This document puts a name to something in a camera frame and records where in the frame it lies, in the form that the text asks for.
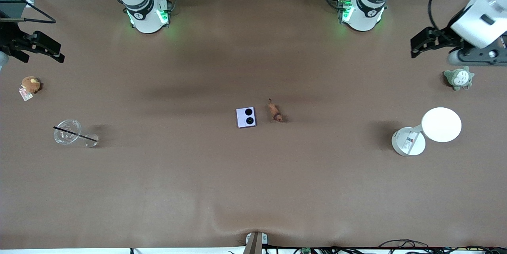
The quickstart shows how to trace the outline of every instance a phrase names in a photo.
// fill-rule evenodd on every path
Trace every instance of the brown food item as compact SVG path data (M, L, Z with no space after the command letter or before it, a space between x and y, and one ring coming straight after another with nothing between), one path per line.
M21 81L23 88L29 93L36 93L40 89L40 83L34 76L29 76Z
M273 115L274 120L276 120L278 122L284 122L284 117L282 116L282 114L280 113L278 108L275 106L275 104L273 104L271 102L271 99L269 99L268 107L269 107L269 111Z

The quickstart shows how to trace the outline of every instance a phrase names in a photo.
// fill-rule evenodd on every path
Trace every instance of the tag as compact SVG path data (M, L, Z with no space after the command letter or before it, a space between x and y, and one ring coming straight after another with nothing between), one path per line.
M21 97L23 97L24 101L27 101L33 97L33 94L27 92L27 90L25 90L24 88L20 88L19 93L21 94Z

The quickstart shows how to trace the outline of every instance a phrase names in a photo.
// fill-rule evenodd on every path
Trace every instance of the black straw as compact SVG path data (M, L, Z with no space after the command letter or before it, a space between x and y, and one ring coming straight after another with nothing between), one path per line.
M97 142L95 139L91 139L90 137L86 137L86 136L83 136L83 135L81 135L81 134L78 134L78 133L74 133L74 132L72 132L72 131L69 131L69 130L61 129L61 128L56 127L56 126L53 126L53 128L54 128L54 129L58 129L58 130L60 130L60 131L65 131L65 132L70 133L70 134L72 134L72 135L78 135L79 137L83 137L83 138L88 139L88 140L91 140L91 141L93 141L93 142Z

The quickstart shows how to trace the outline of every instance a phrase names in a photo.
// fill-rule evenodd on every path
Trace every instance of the green led light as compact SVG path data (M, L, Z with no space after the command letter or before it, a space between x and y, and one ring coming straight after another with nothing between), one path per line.
M354 6L349 5L349 7L347 9L345 9L343 12L343 21L349 21L350 16L352 15L352 12L354 12Z
M134 20L132 19L132 16L130 15L130 12L127 10L127 15L128 15L128 18L130 19L130 23L132 23L132 25L134 25Z
M164 11L164 10L160 11L157 9L157 15L159 16L161 23L164 23L164 24L167 23L167 12L166 11Z

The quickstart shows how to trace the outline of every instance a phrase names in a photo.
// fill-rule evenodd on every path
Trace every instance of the label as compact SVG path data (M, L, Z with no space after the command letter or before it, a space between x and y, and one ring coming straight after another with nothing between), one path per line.
M25 90L25 88L20 88L19 93L21 94L21 97L23 97L24 101L27 101L33 97L33 94L27 92L27 90Z
M417 136L419 135L418 132L410 132L409 135L407 136L407 139L405 140L403 146L402 146L402 151L404 151L405 153L409 154L410 151L412 151L412 147L414 146L414 142L417 138Z

